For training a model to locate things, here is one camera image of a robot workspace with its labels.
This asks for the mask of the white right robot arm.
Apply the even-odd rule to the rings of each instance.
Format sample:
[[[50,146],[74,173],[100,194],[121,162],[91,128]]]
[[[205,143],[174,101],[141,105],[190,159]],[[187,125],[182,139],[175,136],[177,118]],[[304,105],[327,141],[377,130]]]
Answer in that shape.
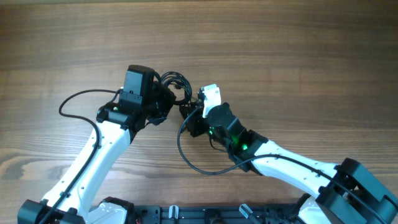
[[[180,113],[184,121],[179,133],[207,134],[223,146],[234,168],[273,177],[304,191],[284,217],[286,222],[391,223],[397,216],[397,197],[354,159],[334,164],[288,151],[247,130],[227,103],[211,109],[194,103],[181,106]]]

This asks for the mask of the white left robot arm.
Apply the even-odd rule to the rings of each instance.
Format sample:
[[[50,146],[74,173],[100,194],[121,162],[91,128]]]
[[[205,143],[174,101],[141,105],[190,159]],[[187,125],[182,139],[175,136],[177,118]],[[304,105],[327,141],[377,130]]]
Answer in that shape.
[[[155,70],[130,65],[124,86],[90,123],[93,132],[71,167],[41,201],[23,203],[18,223],[135,223],[133,203],[108,197],[92,208],[93,200],[136,134],[147,124],[165,121],[174,101]]]

